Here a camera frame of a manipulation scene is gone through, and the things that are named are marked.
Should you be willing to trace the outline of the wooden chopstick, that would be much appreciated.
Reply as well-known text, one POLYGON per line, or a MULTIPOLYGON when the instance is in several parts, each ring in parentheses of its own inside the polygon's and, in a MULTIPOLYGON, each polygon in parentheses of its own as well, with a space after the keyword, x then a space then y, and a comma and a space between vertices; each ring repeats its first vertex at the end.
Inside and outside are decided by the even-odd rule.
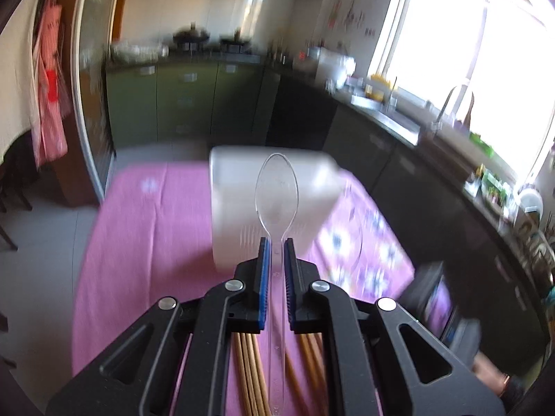
POLYGON ((313 406, 317 409, 318 415, 328 415, 325 358, 320 334, 299 334, 296 339, 308 378, 313 406))
POLYGON ((251 381, 256 402, 257 415, 270 415, 269 401, 263 372, 261 355, 259 355, 258 338, 255 334, 247 334, 247 356, 249 360, 251 381))
POLYGON ((255 416, 259 414, 259 408, 252 379, 251 360, 247 354, 246 336, 243 333, 235 333, 233 342, 243 415, 255 416))

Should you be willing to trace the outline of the clear plastic spoon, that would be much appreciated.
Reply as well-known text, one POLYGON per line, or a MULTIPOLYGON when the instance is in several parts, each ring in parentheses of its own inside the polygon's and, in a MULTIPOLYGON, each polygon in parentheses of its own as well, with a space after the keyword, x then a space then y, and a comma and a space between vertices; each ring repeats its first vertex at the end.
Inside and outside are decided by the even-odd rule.
POLYGON ((268 397, 272 415, 285 413, 285 329, 287 299, 283 266, 283 240, 296 217, 298 192, 294 170, 287 157, 272 153, 259 170, 255 208, 269 239, 268 282, 268 397))

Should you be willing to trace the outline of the steel kitchen sink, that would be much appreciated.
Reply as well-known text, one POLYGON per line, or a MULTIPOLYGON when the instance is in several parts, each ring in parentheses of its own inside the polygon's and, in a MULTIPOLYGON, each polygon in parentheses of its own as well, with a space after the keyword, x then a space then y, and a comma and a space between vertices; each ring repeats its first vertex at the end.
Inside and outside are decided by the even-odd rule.
POLYGON ((361 96, 352 96, 349 102, 354 108, 361 110, 381 126, 403 138, 408 144, 416 147, 420 140, 420 125, 396 110, 387 109, 382 103, 361 96))

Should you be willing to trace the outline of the steel kitchen faucet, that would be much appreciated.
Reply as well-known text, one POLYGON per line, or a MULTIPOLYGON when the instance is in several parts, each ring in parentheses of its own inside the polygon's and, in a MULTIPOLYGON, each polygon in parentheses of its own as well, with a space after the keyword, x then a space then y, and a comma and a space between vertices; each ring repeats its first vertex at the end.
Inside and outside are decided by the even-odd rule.
POLYGON ((431 124, 432 131, 437 133, 447 124, 456 130, 470 132, 474 105, 475 94, 469 84, 461 83, 454 86, 431 124))

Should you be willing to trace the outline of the green kitchen cabinets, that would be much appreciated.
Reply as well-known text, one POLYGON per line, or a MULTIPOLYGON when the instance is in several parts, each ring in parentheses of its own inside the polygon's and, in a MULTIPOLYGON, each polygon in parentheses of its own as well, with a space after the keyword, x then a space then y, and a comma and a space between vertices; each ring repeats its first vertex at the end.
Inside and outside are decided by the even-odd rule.
POLYGON ((178 140, 262 145, 280 75, 242 57, 113 65, 105 82, 116 150, 178 140))

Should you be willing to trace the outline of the dark lower counter cabinets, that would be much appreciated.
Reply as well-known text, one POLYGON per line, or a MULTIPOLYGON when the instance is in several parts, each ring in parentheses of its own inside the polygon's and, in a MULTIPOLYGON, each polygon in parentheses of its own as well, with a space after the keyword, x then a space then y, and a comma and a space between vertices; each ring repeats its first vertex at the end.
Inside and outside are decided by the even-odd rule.
POLYGON ((439 261, 456 305, 481 322, 481 350, 500 369, 525 375, 547 359, 547 317, 510 231, 464 187, 446 146, 420 126, 416 147, 350 98, 295 70, 280 75, 266 142, 325 151, 374 200, 416 266, 439 261))

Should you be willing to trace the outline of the white plastic utensil holder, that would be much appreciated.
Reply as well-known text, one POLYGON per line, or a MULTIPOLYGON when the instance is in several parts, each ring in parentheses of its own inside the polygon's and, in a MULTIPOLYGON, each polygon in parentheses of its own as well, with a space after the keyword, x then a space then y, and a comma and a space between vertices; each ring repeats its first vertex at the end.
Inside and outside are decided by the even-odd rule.
POLYGON ((296 253, 306 253, 345 188, 338 164, 311 150, 215 147, 209 171, 213 257, 221 271, 256 257, 262 237, 290 237, 296 253))

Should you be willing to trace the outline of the red checkered apron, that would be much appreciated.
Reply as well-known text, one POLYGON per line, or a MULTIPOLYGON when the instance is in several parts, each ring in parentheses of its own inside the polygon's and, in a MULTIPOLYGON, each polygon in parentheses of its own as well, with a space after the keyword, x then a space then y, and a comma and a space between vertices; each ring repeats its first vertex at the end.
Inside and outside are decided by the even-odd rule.
POLYGON ((31 129, 35 163, 42 167, 68 152, 63 127, 70 115, 70 92, 61 69, 63 7, 58 0, 42 0, 33 47, 39 118, 31 129))

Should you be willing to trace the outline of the white hanging cloth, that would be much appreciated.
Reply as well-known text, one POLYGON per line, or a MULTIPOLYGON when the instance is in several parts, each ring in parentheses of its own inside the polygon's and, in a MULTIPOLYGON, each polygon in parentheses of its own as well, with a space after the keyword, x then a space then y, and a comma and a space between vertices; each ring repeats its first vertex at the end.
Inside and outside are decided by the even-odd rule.
POLYGON ((0 150, 39 120, 33 29, 39 0, 22 0, 1 34, 0 150))

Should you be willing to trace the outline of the white rice cooker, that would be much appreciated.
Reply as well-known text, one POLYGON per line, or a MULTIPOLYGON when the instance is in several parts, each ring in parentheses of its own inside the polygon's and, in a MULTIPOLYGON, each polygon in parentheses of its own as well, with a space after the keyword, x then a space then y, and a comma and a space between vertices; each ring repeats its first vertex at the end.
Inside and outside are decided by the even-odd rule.
POLYGON ((353 57, 321 48, 314 80, 315 86, 325 88, 331 85, 333 89, 341 89, 355 70, 356 61, 353 57))

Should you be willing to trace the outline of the plastic bag on counter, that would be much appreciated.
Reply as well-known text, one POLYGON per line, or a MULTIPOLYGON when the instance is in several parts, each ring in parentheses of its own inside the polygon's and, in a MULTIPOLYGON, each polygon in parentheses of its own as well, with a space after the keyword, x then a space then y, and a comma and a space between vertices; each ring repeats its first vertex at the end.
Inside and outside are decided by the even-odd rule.
POLYGON ((118 41, 110 45, 111 58, 119 64, 157 62, 168 56, 169 47, 159 42, 133 43, 118 41))

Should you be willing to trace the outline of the black wok with lid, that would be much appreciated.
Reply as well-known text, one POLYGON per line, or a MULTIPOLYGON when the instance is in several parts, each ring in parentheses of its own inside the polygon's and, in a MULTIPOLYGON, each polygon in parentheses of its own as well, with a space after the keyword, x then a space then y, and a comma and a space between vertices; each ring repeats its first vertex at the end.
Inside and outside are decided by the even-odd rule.
POLYGON ((183 52, 198 52, 210 38, 210 33, 204 28, 197 28, 195 23, 181 28, 173 34, 173 42, 178 50, 183 52))

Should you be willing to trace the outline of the black frying pan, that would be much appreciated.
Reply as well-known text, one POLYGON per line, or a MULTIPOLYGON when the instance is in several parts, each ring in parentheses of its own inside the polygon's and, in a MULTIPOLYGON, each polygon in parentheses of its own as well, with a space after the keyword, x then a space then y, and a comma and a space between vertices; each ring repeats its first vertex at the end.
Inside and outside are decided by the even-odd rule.
POLYGON ((219 38, 220 50, 228 54, 247 54, 251 50, 249 38, 243 38, 240 30, 236 30, 230 36, 219 38))

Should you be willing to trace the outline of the sliding glass door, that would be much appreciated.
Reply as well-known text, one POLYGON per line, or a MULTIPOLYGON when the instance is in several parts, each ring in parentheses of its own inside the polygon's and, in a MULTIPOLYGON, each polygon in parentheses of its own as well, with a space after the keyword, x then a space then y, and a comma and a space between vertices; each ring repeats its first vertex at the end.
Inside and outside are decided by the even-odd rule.
POLYGON ((103 201, 115 156, 104 72, 117 0, 76 0, 70 45, 74 118, 95 200, 103 201))

